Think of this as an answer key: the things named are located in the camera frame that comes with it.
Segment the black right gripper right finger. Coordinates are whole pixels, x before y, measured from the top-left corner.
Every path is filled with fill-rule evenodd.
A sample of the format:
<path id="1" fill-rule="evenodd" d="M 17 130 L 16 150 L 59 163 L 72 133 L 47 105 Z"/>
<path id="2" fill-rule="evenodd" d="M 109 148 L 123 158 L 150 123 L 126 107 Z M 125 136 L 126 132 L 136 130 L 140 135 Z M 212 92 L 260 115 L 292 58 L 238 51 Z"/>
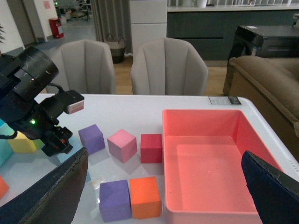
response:
<path id="1" fill-rule="evenodd" d="M 263 224 L 299 222 L 299 182 L 251 151 L 245 151 L 241 167 Z"/>

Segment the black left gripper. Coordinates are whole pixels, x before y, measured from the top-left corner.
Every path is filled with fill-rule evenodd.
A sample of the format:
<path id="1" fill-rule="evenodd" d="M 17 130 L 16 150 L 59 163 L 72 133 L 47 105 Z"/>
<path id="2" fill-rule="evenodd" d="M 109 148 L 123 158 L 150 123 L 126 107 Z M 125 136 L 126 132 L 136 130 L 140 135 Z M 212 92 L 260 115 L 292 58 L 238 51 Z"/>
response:
<path id="1" fill-rule="evenodd" d="M 68 140 L 72 132 L 59 126 L 58 117 L 63 113 L 55 97 L 45 98 L 41 103 L 34 101 L 31 111 L 16 121 L 10 121 L 9 126 L 23 133 L 30 140 L 40 139 L 47 156 L 53 156 L 70 148 Z"/>

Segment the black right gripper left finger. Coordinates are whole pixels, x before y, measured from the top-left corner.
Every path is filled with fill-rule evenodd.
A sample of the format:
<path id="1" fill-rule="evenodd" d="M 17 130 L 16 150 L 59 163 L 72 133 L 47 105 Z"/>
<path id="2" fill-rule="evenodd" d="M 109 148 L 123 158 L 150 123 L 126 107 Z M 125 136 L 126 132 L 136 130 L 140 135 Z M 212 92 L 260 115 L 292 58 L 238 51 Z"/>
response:
<path id="1" fill-rule="evenodd" d="M 70 224 L 85 185 L 88 152 L 83 147 L 0 208 L 2 224 Z"/>

